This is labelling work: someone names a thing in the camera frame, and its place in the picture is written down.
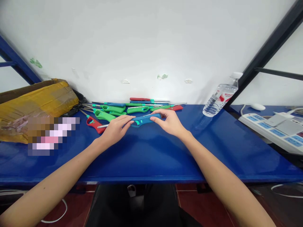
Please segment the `computer mouse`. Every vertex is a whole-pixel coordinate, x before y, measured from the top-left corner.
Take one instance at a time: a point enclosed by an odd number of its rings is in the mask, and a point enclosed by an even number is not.
[[[251,108],[255,109],[255,110],[265,110],[265,106],[258,104],[258,103],[254,103],[250,105]]]

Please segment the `hand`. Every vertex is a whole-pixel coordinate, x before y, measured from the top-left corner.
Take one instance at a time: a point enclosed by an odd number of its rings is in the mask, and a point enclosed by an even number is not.
[[[118,142],[125,135],[130,125],[134,123],[131,119],[135,116],[121,115],[110,121],[109,125],[98,139],[105,146],[110,147]]]
[[[157,117],[151,117],[150,120],[160,125],[164,131],[178,138],[180,138],[182,135],[187,134],[188,131],[181,124],[175,111],[168,109],[157,109],[151,114],[156,114],[156,113],[160,113],[162,116],[166,118],[166,120],[163,121]]]

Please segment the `plastic bottle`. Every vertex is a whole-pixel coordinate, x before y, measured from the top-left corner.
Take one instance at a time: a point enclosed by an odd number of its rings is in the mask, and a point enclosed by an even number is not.
[[[207,117],[215,116],[226,104],[228,100],[238,90],[238,80],[243,73],[233,72],[227,84],[219,84],[217,90],[208,100],[203,108],[203,114]]]

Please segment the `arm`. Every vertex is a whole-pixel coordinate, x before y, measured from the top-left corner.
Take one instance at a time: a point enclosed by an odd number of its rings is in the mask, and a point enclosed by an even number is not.
[[[70,191],[95,158],[125,135],[133,123],[130,121],[132,118],[134,116],[122,115],[112,120],[102,136],[10,206],[0,216],[0,226],[25,227],[40,222]]]
[[[275,226],[267,212],[243,182],[187,131],[172,110],[158,109],[166,120],[151,117],[167,133],[177,136],[188,148],[205,179],[241,226]]]

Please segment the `power strip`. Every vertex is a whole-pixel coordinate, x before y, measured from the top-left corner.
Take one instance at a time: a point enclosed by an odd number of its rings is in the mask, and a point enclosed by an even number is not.
[[[299,135],[288,136],[285,133],[265,123],[266,119],[255,114],[244,114],[239,118],[243,124],[255,130],[289,153],[303,154],[303,137]]]

